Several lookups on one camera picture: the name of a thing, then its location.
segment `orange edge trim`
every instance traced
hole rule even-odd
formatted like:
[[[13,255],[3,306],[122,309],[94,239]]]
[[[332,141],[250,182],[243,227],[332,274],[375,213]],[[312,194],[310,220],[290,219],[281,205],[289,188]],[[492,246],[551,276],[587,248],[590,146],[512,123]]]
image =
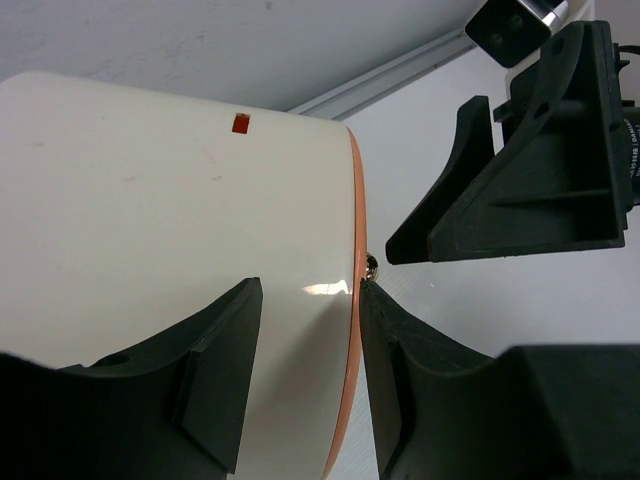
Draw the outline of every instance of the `orange edge trim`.
[[[353,153],[353,176],[355,184],[355,255],[353,268],[353,294],[351,304],[351,334],[349,336],[349,351],[347,353],[347,370],[344,377],[344,387],[342,389],[342,399],[340,401],[340,411],[336,430],[333,434],[329,458],[322,473],[323,480],[329,476],[338,458],[338,453],[342,447],[344,436],[347,432],[349,416],[353,399],[356,395],[356,383],[358,381],[358,369],[360,367],[360,355],[362,354],[362,343],[360,341],[360,280],[365,277],[367,268],[367,212],[365,208],[364,193],[364,170],[362,168],[362,157],[358,143],[351,130],[347,128],[351,140],[351,151]]]

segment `white table surface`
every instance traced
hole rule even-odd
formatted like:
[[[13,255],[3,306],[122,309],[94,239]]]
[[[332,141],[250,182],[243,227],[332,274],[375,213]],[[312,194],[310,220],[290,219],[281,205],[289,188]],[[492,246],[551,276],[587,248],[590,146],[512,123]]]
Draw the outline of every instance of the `white table surface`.
[[[513,344],[640,342],[640,210],[629,215],[625,249],[399,267],[386,262],[385,242],[449,157],[457,109],[474,95],[489,96],[491,108],[501,104],[504,75],[476,49],[346,121],[362,150],[369,251],[380,262],[379,284],[412,314],[489,355]],[[368,402],[361,362],[331,480],[378,478]]]

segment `black cable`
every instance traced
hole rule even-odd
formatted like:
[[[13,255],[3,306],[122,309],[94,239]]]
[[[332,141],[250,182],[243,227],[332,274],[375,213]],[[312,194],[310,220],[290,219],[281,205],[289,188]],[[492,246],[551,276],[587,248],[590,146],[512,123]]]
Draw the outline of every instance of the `black cable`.
[[[633,55],[640,55],[640,46],[638,45],[623,45],[619,49],[620,53],[631,53]]]

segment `orange edge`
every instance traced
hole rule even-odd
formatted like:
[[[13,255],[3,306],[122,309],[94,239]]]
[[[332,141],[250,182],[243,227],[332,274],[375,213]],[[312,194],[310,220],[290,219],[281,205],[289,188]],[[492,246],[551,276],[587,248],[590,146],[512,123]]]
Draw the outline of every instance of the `orange edge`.
[[[340,401],[340,412],[338,422],[333,434],[329,458],[324,467],[322,478],[326,479],[331,473],[333,465],[336,463],[340,447],[347,432],[347,424],[351,415],[353,399],[356,395],[356,383],[358,381],[358,368],[360,367],[360,355],[362,354],[362,343],[360,341],[360,280],[365,277],[367,268],[367,213],[365,208],[364,194],[364,170],[362,168],[362,157],[358,143],[351,130],[347,128],[351,140],[351,151],[353,153],[353,176],[355,184],[355,255],[353,268],[353,294],[351,304],[351,335],[349,337],[349,351],[347,353],[347,370],[344,377],[344,387],[342,389],[342,399]]]

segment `gray wall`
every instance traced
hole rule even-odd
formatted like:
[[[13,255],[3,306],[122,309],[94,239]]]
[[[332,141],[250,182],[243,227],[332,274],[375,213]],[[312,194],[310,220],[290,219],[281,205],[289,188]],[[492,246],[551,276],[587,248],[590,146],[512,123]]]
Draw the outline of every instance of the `gray wall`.
[[[463,26],[479,0],[0,0],[0,81],[49,70],[288,109]]]
[[[640,0],[596,0],[596,16],[611,23],[614,42],[640,45]],[[620,75],[622,95],[640,103],[640,57],[625,58],[631,65]]]

